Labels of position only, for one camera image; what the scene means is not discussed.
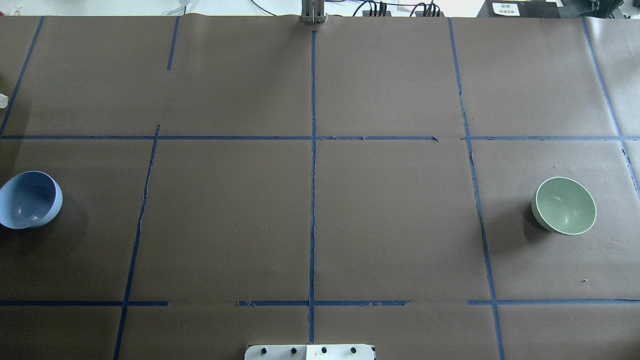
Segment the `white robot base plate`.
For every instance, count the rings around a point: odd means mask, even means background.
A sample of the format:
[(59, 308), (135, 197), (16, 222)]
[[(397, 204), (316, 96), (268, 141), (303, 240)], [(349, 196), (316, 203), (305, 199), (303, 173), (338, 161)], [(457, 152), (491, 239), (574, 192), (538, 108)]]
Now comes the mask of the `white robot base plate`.
[(245, 360), (375, 360), (369, 344), (263, 344), (251, 345)]

